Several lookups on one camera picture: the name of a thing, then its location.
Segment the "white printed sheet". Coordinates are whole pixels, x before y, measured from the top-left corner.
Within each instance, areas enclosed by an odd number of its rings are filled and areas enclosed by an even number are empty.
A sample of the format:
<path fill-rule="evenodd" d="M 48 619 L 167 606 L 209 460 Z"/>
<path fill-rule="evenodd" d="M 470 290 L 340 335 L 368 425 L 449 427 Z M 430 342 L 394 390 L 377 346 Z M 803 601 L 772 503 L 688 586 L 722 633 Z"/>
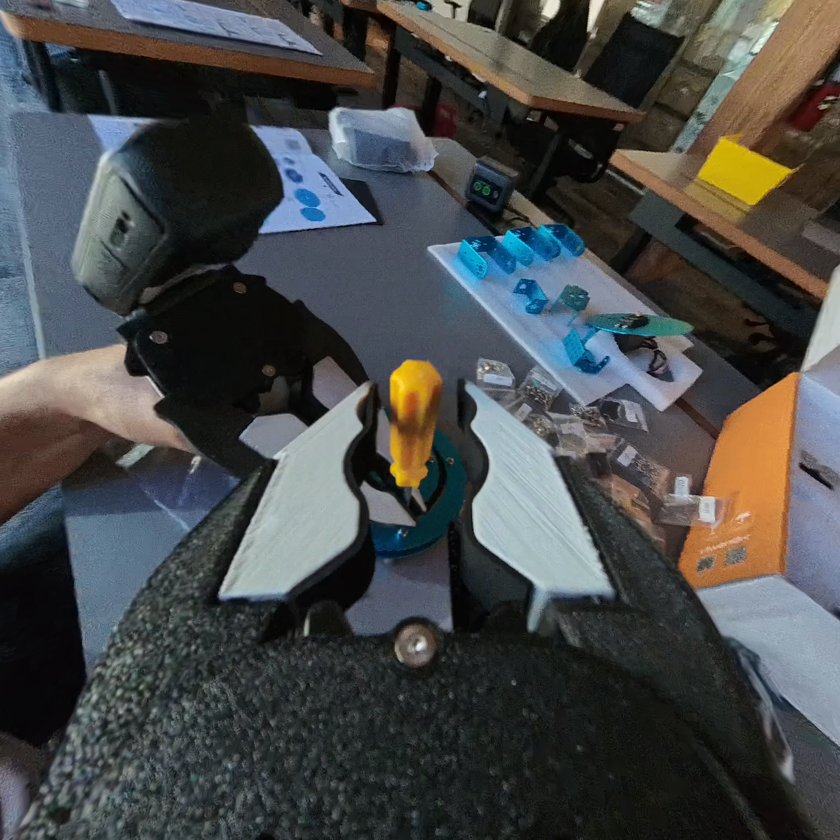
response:
<path fill-rule="evenodd" d="M 111 4 L 123 18 L 138 24 L 322 55 L 305 38 L 274 18 L 188 1 L 112 1 Z"/>

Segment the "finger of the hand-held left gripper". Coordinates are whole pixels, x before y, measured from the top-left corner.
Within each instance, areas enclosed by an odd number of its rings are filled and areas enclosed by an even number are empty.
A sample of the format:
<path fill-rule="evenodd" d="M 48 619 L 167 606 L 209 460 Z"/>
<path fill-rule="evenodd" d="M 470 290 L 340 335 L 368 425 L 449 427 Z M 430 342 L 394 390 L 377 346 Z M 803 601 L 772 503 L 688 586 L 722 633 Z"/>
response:
<path fill-rule="evenodd" d="M 356 383 L 334 358 L 323 358 L 312 368 L 311 404 L 318 410 L 359 412 L 370 390 L 371 381 Z"/>
<path fill-rule="evenodd" d="M 308 426 L 297 416 L 279 413 L 255 417 L 239 436 L 239 441 L 264 459 L 276 460 L 278 454 Z"/>

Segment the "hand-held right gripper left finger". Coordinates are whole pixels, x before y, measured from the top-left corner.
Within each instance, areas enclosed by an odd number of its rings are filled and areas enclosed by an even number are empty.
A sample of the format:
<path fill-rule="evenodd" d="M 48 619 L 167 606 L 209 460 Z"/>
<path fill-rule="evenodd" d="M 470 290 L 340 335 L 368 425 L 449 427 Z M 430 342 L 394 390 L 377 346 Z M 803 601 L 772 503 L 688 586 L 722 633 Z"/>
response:
<path fill-rule="evenodd" d="M 370 517 L 357 475 L 375 456 L 378 411 L 367 382 L 280 451 L 220 602 L 291 601 L 362 548 Z"/>

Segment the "orange white cardboard box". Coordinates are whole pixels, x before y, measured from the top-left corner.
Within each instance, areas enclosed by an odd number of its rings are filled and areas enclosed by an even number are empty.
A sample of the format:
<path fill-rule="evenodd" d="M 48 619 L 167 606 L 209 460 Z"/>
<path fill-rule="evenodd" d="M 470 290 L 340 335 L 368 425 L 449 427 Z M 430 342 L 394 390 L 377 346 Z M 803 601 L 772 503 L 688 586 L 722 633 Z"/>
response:
<path fill-rule="evenodd" d="M 734 411 L 679 569 L 723 636 L 759 657 L 794 709 L 839 743 L 839 269 L 801 370 Z"/>

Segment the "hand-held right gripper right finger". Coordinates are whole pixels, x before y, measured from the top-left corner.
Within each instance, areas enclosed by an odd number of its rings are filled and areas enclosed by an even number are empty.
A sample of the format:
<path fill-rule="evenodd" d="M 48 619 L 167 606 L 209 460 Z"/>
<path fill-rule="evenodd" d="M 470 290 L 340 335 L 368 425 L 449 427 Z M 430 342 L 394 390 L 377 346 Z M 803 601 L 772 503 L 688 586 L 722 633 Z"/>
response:
<path fill-rule="evenodd" d="M 555 601 L 614 602 L 616 587 L 553 449 L 466 380 L 458 425 L 471 485 L 464 524 L 478 552 L 466 580 L 485 609 L 520 602 L 534 634 Z"/>

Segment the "red fire extinguisher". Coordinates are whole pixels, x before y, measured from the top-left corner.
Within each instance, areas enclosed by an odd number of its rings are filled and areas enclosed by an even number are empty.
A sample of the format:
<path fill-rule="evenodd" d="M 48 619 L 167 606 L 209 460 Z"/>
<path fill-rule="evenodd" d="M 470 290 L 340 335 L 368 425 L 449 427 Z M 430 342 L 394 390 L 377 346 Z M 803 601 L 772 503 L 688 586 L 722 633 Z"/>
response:
<path fill-rule="evenodd" d="M 825 80 L 814 88 L 791 115 L 791 126 L 801 132 L 810 132 L 820 122 L 827 111 L 839 99 L 839 82 Z"/>

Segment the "white foam sheet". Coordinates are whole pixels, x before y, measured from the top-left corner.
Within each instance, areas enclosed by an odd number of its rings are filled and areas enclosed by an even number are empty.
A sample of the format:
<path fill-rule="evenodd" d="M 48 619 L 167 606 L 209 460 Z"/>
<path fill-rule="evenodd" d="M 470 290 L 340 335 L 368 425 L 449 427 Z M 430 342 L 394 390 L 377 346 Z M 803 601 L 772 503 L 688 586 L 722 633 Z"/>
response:
<path fill-rule="evenodd" d="M 702 369 L 688 356 L 692 341 L 680 336 L 658 339 L 658 347 L 664 352 L 670 369 L 671 381 L 661 381 L 648 374 L 641 351 L 625 354 L 606 332 L 597 333 L 587 343 L 587 348 L 597 360 L 605 355 L 611 357 L 604 370 L 598 375 L 589 375 L 572 366 L 563 347 L 563 338 L 570 326 L 585 333 L 589 327 L 587 320 L 596 314 L 655 314 L 648 304 L 637 298 L 589 254 L 576 259 L 562 256 L 551 261 L 539 259 L 528 267 L 518 265 L 512 275 L 490 263 L 486 277 L 478 279 L 460 263 L 459 245 L 459 241 L 430 245 L 427 252 L 579 403 L 593 403 L 627 385 L 655 410 L 663 412 L 699 380 Z M 536 280 L 545 292 L 548 305 L 542 314 L 533 316 L 526 313 L 527 299 L 513 293 L 521 278 Z M 571 313 L 554 308 L 566 285 L 582 287 L 590 295 L 587 309 L 571 325 Z"/>

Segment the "clear plastic bag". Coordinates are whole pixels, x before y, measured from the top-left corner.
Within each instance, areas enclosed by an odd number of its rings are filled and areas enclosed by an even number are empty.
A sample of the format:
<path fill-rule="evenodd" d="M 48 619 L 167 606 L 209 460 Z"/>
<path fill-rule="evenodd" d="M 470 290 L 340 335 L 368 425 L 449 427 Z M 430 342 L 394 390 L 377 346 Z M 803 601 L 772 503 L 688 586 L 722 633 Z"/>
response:
<path fill-rule="evenodd" d="M 189 532 L 237 486 L 237 479 L 200 456 L 136 444 L 115 465 L 154 508 Z M 401 558 L 377 550 L 374 578 L 346 616 L 358 635 L 382 635 L 411 617 L 454 629 L 448 547 L 441 536 L 429 548 Z"/>

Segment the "blue round metal turntable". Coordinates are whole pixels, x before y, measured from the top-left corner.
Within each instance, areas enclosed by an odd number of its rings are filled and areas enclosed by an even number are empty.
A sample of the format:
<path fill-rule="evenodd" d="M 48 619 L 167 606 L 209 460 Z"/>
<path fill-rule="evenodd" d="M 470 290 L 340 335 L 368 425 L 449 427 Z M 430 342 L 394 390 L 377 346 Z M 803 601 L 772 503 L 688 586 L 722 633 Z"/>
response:
<path fill-rule="evenodd" d="M 466 498 L 466 469 L 455 444 L 436 431 L 427 461 L 427 475 L 413 491 L 408 507 L 400 490 L 390 492 L 384 473 L 390 465 L 390 418 L 380 410 L 376 446 L 379 462 L 361 491 L 366 499 L 377 557 L 395 560 L 420 553 L 445 537 Z"/>

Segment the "wooden column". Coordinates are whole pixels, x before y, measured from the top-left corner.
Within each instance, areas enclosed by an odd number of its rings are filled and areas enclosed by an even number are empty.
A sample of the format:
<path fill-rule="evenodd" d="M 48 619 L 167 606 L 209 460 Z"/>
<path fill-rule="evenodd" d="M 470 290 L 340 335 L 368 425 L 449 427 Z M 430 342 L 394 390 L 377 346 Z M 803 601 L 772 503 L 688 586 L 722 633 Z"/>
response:
<path fill-rule="evenodd" d="M 839 2 L 794 1 L 759 54 L 700 132 L 689 152 L 706 158 L 719 139 L 770 155 L 786 120 L 837 57 Z"/>

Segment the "person's left hand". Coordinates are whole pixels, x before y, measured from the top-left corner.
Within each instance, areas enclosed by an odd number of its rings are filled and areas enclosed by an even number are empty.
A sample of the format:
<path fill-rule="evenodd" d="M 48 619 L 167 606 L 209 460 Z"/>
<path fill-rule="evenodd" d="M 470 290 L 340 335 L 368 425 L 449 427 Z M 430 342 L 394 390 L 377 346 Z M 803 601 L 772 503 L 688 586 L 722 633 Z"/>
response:
<path fill-rule="evenodd" d="M 94 375 L 84 403 L 85 417 L 135 444 L 195 453 L 183 434 L 155 411 L 160 401 L 161 395 L 147 377 L 131 375 L 117 359 Z"/>

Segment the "pile of small hardware bags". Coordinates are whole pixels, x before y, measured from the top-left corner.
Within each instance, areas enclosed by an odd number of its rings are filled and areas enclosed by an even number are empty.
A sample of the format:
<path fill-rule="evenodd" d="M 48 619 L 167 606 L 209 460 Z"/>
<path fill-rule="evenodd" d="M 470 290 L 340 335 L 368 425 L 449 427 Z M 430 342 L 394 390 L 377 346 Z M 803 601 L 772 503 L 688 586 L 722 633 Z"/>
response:
<path fill-rule="evenodd" d="M 713 530 L 727 519 L 728 498 L 694 493 L 690 475 L 670 470 L 617 433 L 648 432 L 639 403 L 603 398 L 589 406 L 570 402 L 566 412 L 557 412 L 563 389 L 546 371 L 534 366 L 517 383 L 506 362 L 484 357 L 476 363 L 476 382 L 555 455 L 586 468 L 652 539 L 664 540 L 661 525 Z"/>

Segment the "grey charger with screen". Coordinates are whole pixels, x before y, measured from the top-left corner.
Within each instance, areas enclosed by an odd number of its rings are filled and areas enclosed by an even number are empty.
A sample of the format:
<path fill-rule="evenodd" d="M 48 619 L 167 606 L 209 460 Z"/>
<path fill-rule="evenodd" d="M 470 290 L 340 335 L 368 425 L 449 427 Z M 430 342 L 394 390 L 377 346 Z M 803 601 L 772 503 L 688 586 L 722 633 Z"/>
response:
<path fill-rule="evenodd" d="M 476 159 L 465 184 L 466 203 L 499 215 L 507 207 L 518 178 L 517 170 L 483 155 Z"/>

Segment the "assembly instruction sheet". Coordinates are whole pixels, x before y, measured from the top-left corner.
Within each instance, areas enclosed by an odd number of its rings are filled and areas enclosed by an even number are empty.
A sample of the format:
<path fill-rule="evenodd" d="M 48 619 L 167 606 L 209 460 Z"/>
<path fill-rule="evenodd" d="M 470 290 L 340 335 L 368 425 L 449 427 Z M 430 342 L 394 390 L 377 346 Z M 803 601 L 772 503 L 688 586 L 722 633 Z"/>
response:
<path fill-rule="evenodd" d="M 264 222 L 262 235 L 374 224 L 296 129 L 255 127 L 279 170 L 284 198 Z"/>

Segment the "yellow-handled screwdriver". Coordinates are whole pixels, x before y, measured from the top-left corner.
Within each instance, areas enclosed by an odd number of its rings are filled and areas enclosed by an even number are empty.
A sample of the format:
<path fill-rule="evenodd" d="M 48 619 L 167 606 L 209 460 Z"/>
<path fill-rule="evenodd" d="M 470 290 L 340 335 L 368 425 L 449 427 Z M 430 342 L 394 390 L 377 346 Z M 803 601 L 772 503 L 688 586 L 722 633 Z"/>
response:
<path fill-rule="evenodd" d="M 427 476 L 438 421 L 443 380 L 430 361 L 405 360 L 390 377 L 390 471 L 404 507 L 412 504 Z"/>

